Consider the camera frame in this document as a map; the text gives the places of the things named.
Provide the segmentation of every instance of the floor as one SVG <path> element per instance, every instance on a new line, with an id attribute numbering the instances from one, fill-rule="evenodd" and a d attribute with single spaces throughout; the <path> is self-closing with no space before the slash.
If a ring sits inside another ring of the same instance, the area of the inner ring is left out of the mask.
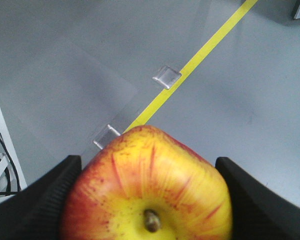
<path id="1" fill-rule="evenodd" d="M 243 0 L 0 0 L 0 106 L 28 184 L 123 132 Z M 300 206 L 300 20 L 259 0 L 149 120 Z"/>

